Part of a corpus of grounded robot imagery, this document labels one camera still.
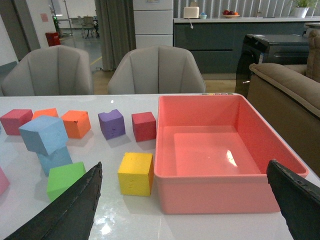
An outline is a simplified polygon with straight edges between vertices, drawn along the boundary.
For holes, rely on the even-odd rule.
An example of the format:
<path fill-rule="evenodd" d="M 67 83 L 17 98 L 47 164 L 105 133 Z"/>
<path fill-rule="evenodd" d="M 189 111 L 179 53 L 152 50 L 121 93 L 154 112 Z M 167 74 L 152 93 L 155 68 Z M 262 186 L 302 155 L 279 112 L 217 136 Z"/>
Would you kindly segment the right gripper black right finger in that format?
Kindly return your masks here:
<path fill-rule="evenodd" d="M 267 165 L 267 179 L 294 240 L 320 238 L 320 188 L 276 160 Z"/>

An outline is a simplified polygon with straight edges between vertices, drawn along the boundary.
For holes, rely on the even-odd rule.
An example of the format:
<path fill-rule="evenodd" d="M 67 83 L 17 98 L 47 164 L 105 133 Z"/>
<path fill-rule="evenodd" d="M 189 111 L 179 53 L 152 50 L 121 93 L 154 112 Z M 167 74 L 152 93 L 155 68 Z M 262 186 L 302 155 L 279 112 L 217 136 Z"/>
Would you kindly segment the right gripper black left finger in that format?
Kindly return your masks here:
<path fill-rule="evenodd" d="M 103 179 L 98 162 L 7 240 L 87 240 L 94 223 Z"/>

